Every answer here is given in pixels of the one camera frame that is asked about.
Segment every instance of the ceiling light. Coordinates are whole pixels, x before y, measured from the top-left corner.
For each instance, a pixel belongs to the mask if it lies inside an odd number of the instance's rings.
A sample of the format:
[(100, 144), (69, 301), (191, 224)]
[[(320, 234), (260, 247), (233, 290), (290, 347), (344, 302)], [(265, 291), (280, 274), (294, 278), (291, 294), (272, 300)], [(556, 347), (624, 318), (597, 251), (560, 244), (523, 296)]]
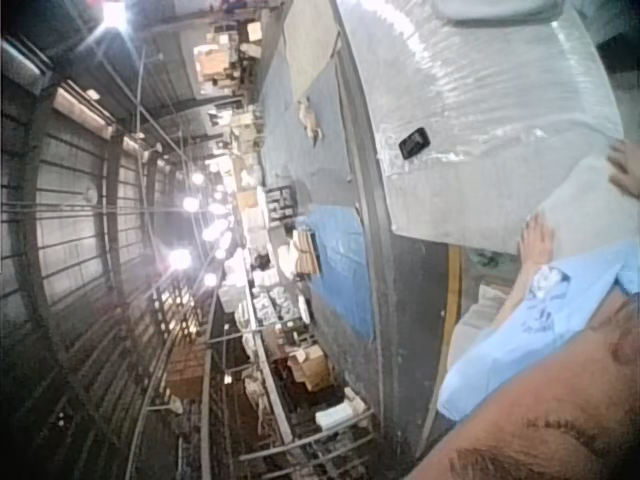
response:
[(191, 175), (191, 181), (196, 185), (202, 185), (204, 183), (204, 175), (200, 172), (194, 172), (194, 174)]
[(220, 243), (218, 244), (218, 247), (224, 248), (225, 250), (229, 248), (229, 245), (231, 245), (232, 237), (233, 235), (231, 234), (231, 232), (227, 230), (225, 234), (222, 236), (222, 238), (220, 239)]
[(213, 226), (205, 228), (202, 231), (202, 239), (205, 242), (213, 242), (220, 236), (221, 231), (216, 230)]
[(102, 24), (106, 28), (127, 28), (127, 12), (124, 2), (105, 1), (102, 4)]
[(215, 273), (207, 273), (204, 276), (204, 284), (207, 287), (215, 287), (218, 284), (218, 276)]
[(229, 228), (229, 222), (224, 218), (219, 218), (215, 222), (213, 222), (212, 228), (219, 233), (224, 232), (227, 228)]
[(224, 205), (220, 205), (219, 203), (210, 203), (209, 211), (214, 215), (224, 215), (227, 213), (227, 208)]
[(184, 270), (191, 265), (191, 254), (185, 248), (179, 248), (169, 254), (169, 265), (175, 270)]
[(182, 201), (182, 207), (187, 212), (195, 212), (200, 207), (200, 200), (198, 200), (197, 198), (194, 198), (194, 197), (186, 197)]
[(86, 93), (87, 97), (89, 97), (91, 100), (100, 100), (100, 94), (96, 92), (93, 88), (90, 88), (84, 93)]

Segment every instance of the hand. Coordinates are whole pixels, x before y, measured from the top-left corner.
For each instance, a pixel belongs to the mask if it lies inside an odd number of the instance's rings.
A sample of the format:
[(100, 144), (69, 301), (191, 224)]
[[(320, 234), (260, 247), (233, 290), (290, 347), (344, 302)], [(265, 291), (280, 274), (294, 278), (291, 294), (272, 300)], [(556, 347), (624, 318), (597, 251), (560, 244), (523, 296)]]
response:
[(553, 236), (553, 229), (545, 223), (542, 214), (536, 213), (527, 221), (518, 244), (523, 268), (539, 267), (551, 262)]
[(614, 172), (609, 181), (626, 195), (640, 199), (640, 145), (628, 140), (618, 140), (607, 157)]

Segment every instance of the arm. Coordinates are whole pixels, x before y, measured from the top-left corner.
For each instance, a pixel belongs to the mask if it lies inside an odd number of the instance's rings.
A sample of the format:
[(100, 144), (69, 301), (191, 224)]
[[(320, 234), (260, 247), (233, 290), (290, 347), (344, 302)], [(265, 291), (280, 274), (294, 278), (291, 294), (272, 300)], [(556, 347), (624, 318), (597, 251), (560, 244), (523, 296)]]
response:
[(498, 328), (524, 300), (531, 280), (540, 267), (549, 263), (553, 257), (553, 230), (542, 215), (536, 213), (522, 230), (518, 244), (522, 268), (511, 289), (511, 293), (498, 312), (492, 327)]

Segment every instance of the printed logo on shirt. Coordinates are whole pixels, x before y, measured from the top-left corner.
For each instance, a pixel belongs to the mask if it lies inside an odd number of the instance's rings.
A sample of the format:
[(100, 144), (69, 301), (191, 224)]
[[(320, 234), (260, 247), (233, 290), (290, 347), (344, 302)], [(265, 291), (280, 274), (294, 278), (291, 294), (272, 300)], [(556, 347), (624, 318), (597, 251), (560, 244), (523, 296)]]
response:
[(569, 292), (571, 277), (556, 267), (545, 265), (531, 281), (524, 299), (527, 315), (522, 320), (523, 333), (542, 333), (553, 329)]

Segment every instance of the light blue shirt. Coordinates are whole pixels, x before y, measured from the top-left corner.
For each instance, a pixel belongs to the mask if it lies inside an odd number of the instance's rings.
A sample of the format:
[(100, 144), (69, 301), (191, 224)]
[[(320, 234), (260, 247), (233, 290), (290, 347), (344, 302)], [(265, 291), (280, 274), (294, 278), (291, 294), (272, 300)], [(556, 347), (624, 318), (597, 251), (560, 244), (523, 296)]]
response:
[(507, 321), (476, 342), (447, 373), (438, 410), (461, 420), (514, 375), (582, 330), (614, 283), (638, 292), (638, 241), (544, 266)]

